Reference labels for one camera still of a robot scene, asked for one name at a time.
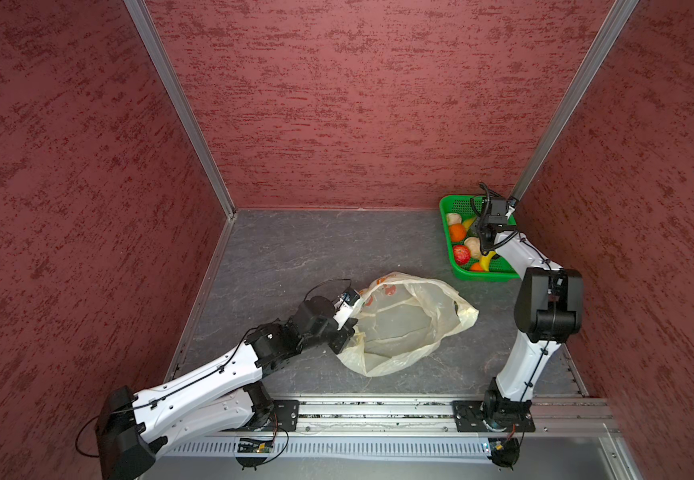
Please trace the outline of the yellow green mango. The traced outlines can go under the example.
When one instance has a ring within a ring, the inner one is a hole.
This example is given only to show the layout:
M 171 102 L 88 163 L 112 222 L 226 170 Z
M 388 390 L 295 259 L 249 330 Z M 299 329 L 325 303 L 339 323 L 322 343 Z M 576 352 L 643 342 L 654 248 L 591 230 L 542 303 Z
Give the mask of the yellow green mango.
M 464 226 L 464 228 L 467 231 L 469 231 L 472 228 L 472 226 L 476 223 L 477 220 L 478 220 L 477 217 L 472 217 L 472 218 L 464 220 L 462 225 Z

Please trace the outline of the yellow banana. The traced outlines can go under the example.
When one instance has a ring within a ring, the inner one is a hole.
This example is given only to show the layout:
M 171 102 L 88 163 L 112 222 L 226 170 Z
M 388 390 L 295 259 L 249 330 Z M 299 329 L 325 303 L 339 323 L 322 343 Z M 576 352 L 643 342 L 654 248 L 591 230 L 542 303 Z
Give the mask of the yellow banana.
M 484 272 L 490 272 L 491 271 L 491 264 L 493 262 L 493 259 L 496 256 L 497 256 L 496 251 L 490 251 L 488 254 L 483 255 L 479 260 L 480 268 Z

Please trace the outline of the green plastic basket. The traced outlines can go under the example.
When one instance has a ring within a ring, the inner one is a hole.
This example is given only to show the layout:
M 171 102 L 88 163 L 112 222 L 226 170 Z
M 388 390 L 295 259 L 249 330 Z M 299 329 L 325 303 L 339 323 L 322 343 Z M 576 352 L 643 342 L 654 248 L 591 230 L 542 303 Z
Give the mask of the green plastic basket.
M 471 261 L 464 266 L 459 266 L 454 261 L 453 246 L 463 245 L 463 242 L 457 244 L 452 244 L 450 242 L 446 214 L 452 212 L 459 213 L 463 221 L 472 217 L 477 217 L 484 199 L 484 195 L 448 195 L 443 197 L 439 202 L 443 232 L 447 242 L 447 254 L 453 274 L 456 278 L 463 281 L 508 282 L 513 279 L 519 279 L 518 273 L 511 267 L 507 260 L 502 257 L 495 257 L 493 259 L 490 272 L 473 272 L 470 270 L 470 267 L 474 263 L 479 263 L 480 259 L 471 259 Z

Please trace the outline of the translucent yellow plastic bag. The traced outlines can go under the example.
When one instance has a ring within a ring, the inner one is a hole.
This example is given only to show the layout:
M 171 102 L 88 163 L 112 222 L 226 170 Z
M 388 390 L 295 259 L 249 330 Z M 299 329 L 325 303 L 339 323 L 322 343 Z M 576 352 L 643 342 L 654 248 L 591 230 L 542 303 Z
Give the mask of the translucent yellow plastic bag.
M 359 291 L 355 333 L 338 354 L 369 378 L 398 373 L 434 353 L 442 341 L 473 327 L 479 311 L 448 283 L 392 272 Z

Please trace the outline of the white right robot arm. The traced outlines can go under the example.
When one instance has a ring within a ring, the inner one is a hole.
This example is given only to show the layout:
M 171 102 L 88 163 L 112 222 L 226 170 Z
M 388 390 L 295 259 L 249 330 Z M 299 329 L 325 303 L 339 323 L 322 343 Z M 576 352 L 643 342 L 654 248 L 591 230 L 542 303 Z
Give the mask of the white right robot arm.
M 488 190 L 476 210 L 481 253 L 505 259 L 521 279 L 516 341 L 481 406 L 486 428 L 499 432 L 527 426 L 539 377 L 551 356 L 581 330 L 583 317 L 582 275 L 552 261 L 510 223 L 516 203 Z

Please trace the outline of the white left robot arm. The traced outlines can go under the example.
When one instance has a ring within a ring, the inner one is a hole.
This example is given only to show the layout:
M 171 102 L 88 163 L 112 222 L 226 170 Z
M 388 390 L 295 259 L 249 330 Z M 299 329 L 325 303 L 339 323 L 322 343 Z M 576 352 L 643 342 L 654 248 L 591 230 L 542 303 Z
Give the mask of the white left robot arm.
M 249 329 L 225 355 L 175 380 L 111 392 L 95 426 L 103 478 L 137 479 L 166 453 L 207 433 L 263 427 L 274 406 L 263 379 L 307 349 L 326 345 L 341 353 L 361 303 L 352 288 L 334 300 L 305 299 L 288 320 Z

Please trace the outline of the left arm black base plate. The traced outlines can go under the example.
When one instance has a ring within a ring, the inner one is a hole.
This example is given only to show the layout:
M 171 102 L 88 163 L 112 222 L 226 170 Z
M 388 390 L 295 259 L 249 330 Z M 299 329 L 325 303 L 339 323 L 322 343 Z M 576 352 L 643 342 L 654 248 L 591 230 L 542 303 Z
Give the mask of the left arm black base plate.
M 298 400 L 275 400 L 272 409 L 256 426 L 248 425 L 250 431 L 274 433 L 280 429 L 295 432 L 298 425 L 301 402 Z

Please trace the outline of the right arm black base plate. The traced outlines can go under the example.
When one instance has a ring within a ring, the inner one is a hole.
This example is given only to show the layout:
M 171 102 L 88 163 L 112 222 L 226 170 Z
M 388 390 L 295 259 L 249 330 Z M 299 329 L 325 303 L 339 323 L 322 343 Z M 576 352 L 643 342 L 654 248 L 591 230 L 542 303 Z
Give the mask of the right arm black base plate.
M 454 401 L 453 418 L 459 433 L 533 433 L 532 402 L 512 400 Z

